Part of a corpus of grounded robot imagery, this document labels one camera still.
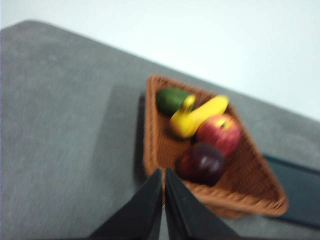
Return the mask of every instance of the red apple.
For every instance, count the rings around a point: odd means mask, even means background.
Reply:
[[[175,162],[175,172],[179,177],[209,186],[220,180],[225,167],[222,154],[205,142],[189,147]]]
[[[231,154],[237,148],[240,138],[240,126],[226,113],[209,117],[196,133],[199,142],[211,144],[224,156]]]

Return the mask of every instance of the brown woven basket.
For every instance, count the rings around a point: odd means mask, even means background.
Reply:
[[[177,157],[191,145],[189,139],[177,140],[170,135],[169,118],[157,109],[156,93],[168,87],[180,88],[195,94],[197,106],[215,96],[213,93],[164,76],[152,75],[148,78],[145,94],[143,156],[147,176],[157,168],[174,169]],[[247,214],[282,215],[288,208],[288,201],[281,185],[232,105],[228,105],[226,113],[232,115],[242,128],[239,146],[226,159],[226,172],[213,187],[186,180],[183,182],[217,215],[228,218],[238,218]]]

